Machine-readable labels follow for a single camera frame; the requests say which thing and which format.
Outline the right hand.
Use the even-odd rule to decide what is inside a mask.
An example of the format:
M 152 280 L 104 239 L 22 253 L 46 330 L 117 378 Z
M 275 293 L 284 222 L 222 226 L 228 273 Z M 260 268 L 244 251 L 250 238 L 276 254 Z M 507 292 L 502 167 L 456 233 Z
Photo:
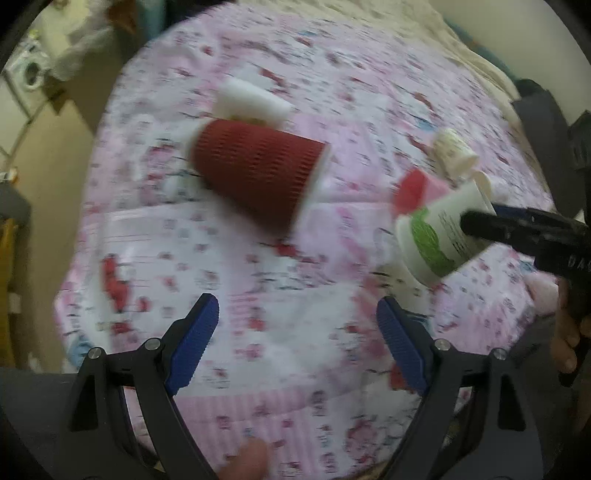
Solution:
M 585 318 L 577 325 L 569 313 L 569 283 L 560 279 L 556 308 L 556 323 L 550 352 L 560 373 L 570 374 L 577 367 L 575 348 L 583 337 L 590 337 L 590 319 Z

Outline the left hand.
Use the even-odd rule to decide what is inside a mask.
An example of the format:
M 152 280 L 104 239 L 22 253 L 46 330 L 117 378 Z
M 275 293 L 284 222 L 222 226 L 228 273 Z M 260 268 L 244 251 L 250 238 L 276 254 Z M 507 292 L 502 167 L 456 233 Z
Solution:
M 221 480 L 263 480 L 269 471 L 269 448 L 262 439 L 252 438 L 219 472 Z

